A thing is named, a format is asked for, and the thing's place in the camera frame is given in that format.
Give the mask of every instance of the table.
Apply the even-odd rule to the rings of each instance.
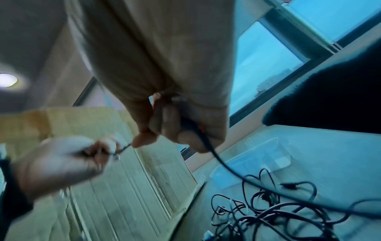
[[[221,154],[228,160],[240,151],[278,137],[292,156],[291,165],[274,173],[278,181],[308,180],[318,188],[317,201],[329,201],[349,206],[350,203],[370,197],[381,197],[381,135],[355,133],[304,127],[275,125],[261,127]],[[201,182],[218,166],[212,160],[194,172]],[[174,240],[202,240],[206,230],[214,232],[210,224],[211,197],[225,192],[242,200],[241,187],[221,190],[209,182],[184,218]],[[381,203],[371,203],[369,208],[381,212]],[[351,217],[335,226],[342,241],[380,240],[381,221]],[[282,240],[273,232],[264,230],[258,240]]]

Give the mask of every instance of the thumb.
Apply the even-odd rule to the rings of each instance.
[[[152,105],[149,99],[123,102],[132,119],[138,126],[139,134],[133,139],[131,145],[133,148],[152,144],[158,139],[158,135],[150,131],[148,124],[153,114]]]

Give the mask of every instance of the cardboard box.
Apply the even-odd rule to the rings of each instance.
[[[0,118],[0,143],[17,157],[48,137],[84,135],[93,139],[114,132],[129,143],[137,127],[127,111],[113,108],[53,108]],[[198,185],[176,145],[165,138],[127,149],[102,177],[48,197],[17,221],[7,241],[169,240]]]

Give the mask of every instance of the person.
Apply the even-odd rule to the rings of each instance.
[[[83,136],[52,138],[18,160],[0,160],[0,240],[37,199],[102,174],[114,161],[107,153],[126,145],[118,134],[97,141]]]
[[[235,70],[235,0],[66,0],[68,25],[88,69],[127,108],[139,135],[207,152],[181,117],[224,142]],[[155,95],[152,106],[149,97]]]

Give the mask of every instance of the ceiling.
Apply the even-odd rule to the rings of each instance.
[[[65,24],[63,0],[0,1],[0,73],[19,83],[0,89],[0,113],[23,109],[55,39]]]

